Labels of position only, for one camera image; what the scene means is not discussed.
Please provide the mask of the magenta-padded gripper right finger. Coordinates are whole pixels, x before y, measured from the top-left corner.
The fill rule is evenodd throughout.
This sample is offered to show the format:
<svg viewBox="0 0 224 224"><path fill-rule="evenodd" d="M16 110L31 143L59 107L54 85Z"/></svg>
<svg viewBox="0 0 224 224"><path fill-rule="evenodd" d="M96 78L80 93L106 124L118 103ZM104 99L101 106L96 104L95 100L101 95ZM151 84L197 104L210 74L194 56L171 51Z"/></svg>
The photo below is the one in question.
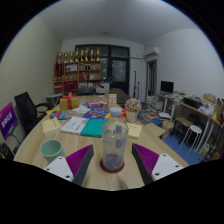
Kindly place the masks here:
<svg viewBox="0 0 224 224"><path fill-rule="evenodd" d="M132 144L132 154L145 185L183 169L168 154L157 154L141 145Z"/></svg>

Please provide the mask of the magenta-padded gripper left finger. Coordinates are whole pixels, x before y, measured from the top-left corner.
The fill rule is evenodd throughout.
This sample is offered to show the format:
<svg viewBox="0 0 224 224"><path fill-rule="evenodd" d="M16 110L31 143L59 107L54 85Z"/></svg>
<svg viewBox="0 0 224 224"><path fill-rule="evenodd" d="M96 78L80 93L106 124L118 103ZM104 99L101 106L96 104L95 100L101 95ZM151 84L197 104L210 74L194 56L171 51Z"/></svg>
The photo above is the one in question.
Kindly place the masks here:
<svg viewBox="0 0 224 224"><path fill-rule="evenodd" d="M67 157L58 156L45 171L81 186L93 155L93 145L88 145Z"/></svg>

